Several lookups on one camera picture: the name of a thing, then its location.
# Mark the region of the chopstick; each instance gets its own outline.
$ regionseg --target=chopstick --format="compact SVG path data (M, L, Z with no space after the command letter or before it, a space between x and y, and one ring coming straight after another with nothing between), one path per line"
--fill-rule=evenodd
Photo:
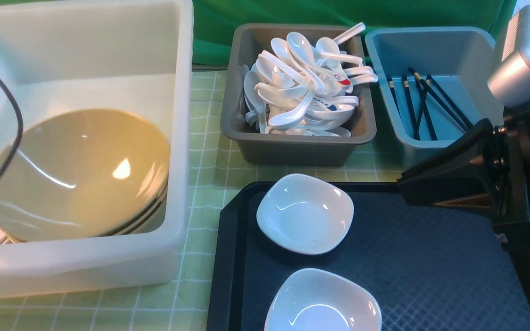
M420 140L418 130L415 130L418 124L416 123L414 106L412 105L412 96L410 94L410 86L408 84L408 78L406 75L402 76L402 84L404 85L404 93L406 94L406 103L408 104L408 113L410 114L410 123L412 124L412 130L414 131L414 139Z
M429 92L431 97L433 97L437 101L437 103L439 103L439 105L444 109L444 111L447 112L451 119L453 119L457 123L457 125L459 125L459 127L463 129L464 132L467 132L467 126L465 126L465 124L460 119L458 119L458 117L453 113L453 111L451 111L451 109L443 102L443 100L441 100L440 96L433 90L433 88L431 88L426 83L426 81L422 79L421 75L419 75L419 73L417 73L416 70L414 70L414 68L412 67L408 67L408 71L410 71L414 78L416 78L416 80L420 82L420 84L425 88L425 90L427 90L427 92Z
M415 82L416 89L418 90L418 94L421 97L421 110L418 112L418 117L416 118L415 132L418 132L418 130L420 130L422 115L423 113L425 113L426 125L429 127L429 135L431 136L431 140L438 140L437 132L435 132L435 126L433 126L433 120L431 119L431 114L429 113L429 108L426 106L427 91L421 88L421 83L419 81L415 80ZM427 79L426 83L430 84L431 80Z
M400 108L398 107L398 99L396 98L396 89L394 88L394 82L392 81L392 76L388 75L387 78L387 84L390 87L390 91L392 92L392 98L394 98L394 103L396 104L396 110L398 111L398 115L400 115Z
M431 75L427 75L426 76L426 79L427 80L432 80L433 81L433 85L437 88L437 90L439 90L440 94L443 95L443 97L445 98L445 100L451 105L451 107L453 108L453 110L455 111L455 113L457 113L457 115L459 116L459 118L463 121L463 123L465 124L465 126L467 126L468 128L471 128L473 126L473 124L469 121L469 119L467 119L467 117L465 116L465 114L461 111L461 109L459 109L459 107L457 107L457 105L455 104L455 102L453 102L453 100L451 100L451 98L448 96L448 94L445 93L445 91L441 88L441 86L439 85L439 83L437 83L437 81L435 80L435 78L433 78Z

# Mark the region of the yellow bowl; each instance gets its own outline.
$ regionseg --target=yellow bowl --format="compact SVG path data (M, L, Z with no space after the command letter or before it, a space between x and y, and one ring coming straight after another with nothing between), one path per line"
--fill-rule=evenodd
M115 233L156 202L169 155L162 132L129 113L86 109L48 119L24 132L0 180L0 228L18 241Z

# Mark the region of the green backdrop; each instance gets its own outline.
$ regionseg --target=green backdrop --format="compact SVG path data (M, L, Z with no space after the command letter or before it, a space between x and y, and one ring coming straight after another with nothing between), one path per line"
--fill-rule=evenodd
M0 0L2 4L30 0ZM227 65L234 30L245 23L380 27L466 25L496 35L517 0L194 0L194 63Z

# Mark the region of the white plastic bin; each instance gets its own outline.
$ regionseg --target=white plastic bin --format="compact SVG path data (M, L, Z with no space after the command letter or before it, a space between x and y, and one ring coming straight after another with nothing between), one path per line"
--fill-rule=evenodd
M171 145L166 220L151 233L0 245L0 298L164 283L187 226L191 0L74 0L0 7L0 76L25 128L113 108ZM0 90L0 150L16 130Z

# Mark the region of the table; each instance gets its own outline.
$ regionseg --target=table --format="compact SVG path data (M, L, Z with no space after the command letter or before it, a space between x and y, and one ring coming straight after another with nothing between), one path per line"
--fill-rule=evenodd
M251 182L301 172L333 182L393 182L402 166L383 111L377 136L343 167L253 165L219 131L225 71L193 73L190 118L190 219L175 281L57 295L0 299L0 331L204 331L219 211Z

